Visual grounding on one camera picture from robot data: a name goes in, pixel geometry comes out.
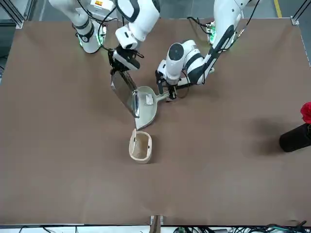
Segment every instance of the metal bracket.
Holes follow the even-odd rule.
[[[293,16],[291,16],[291,21],[292,21],[292,24],[293,24],[293,25],[299,25],[298,19],[295,20],[295,19],[293,18]]]
[[[151,216],[150,217],[150,231],[149,233],[160,233],[161,232],[161,226],[163,226],[164,220],[163,216]]]
[[[156,215],[157,217],[160,217],[160,225],[163,226],[164,225],[164,217],[162,215]],[[153,220],[156,216],[151,216],[150,217],[150,225],[152,225]]]

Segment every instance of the red flower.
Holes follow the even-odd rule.
[[[311,102],[305,103],[301,110],[302,119],[307,123],[311,124]]]

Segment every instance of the black cup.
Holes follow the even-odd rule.
[[[311,126],[303,124],[280,137],[281,148],[285,152],[292,152],[311,145]]]

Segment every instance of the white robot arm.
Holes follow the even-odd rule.
[[[108,53],[112,73],[137,70],[140,64],[135,57],[160,17],[160,4],[158,0],[117,0],[116,7],[129,23],[116,30],[120,45]]]
[[[162,60],[155,72],[158,86],[164,81],[171,86],[187,84],[183,80],[180,82],[182,70],[187,72],[187,81],[190,84],[204,84],[220,53],[231,45],[241,18],[241,11],[249,2],[249,0],[215,0],[216,38],[208,54],[203,57],[193,40],[171,45],[166,60]]]
[[[91,19],[87,12],[77,11],[77,7],[80,7],[78,0],[49,0],[49,2],[72,21],[80,44],[87,53],[94,53],[102,46],[98,35],[105,34],[105,28],[101,27],[102,32],[98,33],[100,24]],[[88,5],[89,2],[80,0],[83,5]],[[157,22],[160,4],[158,0],[116,0],[116,9],[129,23],[116,30],[120,46],[112,50],[110,60],[117,66],[116,69],[136,70],[139,68],[139,63],[135,60],[137,50]]]
[[[101,47],[100,39],[97,37],[100,24],[91,19],[84,12],[78,12],[80,7],[78,0],[49,0],[50,4],[63,12],[72,22],[73,27],[77,31],[80,45],[87,53],[95,53]],[[88,0],[80,0],[81,4],[89,4]],[[105,34],[105,28],[101,27],[100,35]]]

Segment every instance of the brown tabletop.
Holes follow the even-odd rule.
[[[131,73],[137,85],[156,90],[154,71],[185,39],[207,51],[197,26],[159,20]],[[278,147],[311,100],[290,19],[252,20],[204,86],[159,105],[144,130],[154,145],[147,165],[129,156],[134,120],[110,89],[106,51],[86,54],[76,40],[69,22],[26,22],[16,32],[0,86],[0,224],[147,224],[151,215],[167,225],[311,222],[311,148]]]

